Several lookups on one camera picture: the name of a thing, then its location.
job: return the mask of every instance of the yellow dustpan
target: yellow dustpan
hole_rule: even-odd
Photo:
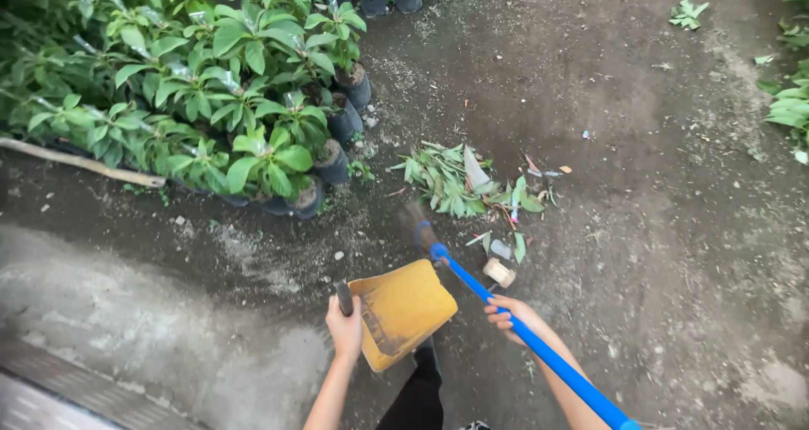
[[[354,280],[349,289],[362,300],[362,353],[375,372],[405,357],[458,311],[426,259]]]

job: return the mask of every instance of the person's left hand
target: person's left hand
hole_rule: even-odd
[[[362,317],[360,316],[360,301],[354,296],[354,312],[351,316],[343,316],[340,310],[338,297],[329,297],[329,313],[326,314],[326,325],[332,334],[334,342],[334,359],[344,359],[351,363],[357,362],[362,350]]]

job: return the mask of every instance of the shoe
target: shoe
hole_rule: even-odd
[[[439,355],[435,352],[435,344],[432,335],[427,337],[425,341],[421,342],[421,344],[413,350],[413,361],[416,363],[416,367],[420,367],[424,362],[432,362],[435,371],[439,373],[439,376],[441,375]]]

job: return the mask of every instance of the dirt ground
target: dirt ground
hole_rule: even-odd
[[[783,6],[692,0],[711,5],[686,32],[667,23],[678,1],[427,0],[374,19],[362,49],[379,125],[356,154],[375,154],[378,180],[333,189],[307,222],[179,188],[163,207],[0,152],[5,324],[211,427],[300,427],[328,365],[330,281],[420,257],[396,217],[418,193],[386,197],[403,183],[384,168],[422,139],[466,142],[500,181],[520,175],[523,154],[573,169],[554,180],[558,208],[521,215],[535,239],[507,294],[628,415],[649,428],[808,428],[809,174],[785,131],[761,122],[769,100],[755,88],[793,64],[776,42]],[[485,254],[463,244],[489,229],[510,239],[503,218],[432,219],[480,278]],[[439,275],[460,308],[436,335],[445,427],[565,427],[537,366]],[[411,368],[375,374],[361,360],[344,428],[374,428]]]

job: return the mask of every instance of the black pants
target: black pants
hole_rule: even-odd
[[[432,362],[422,362],[382,416],[376,430],[442,430],[444,409],[439,399],[441,375]]]

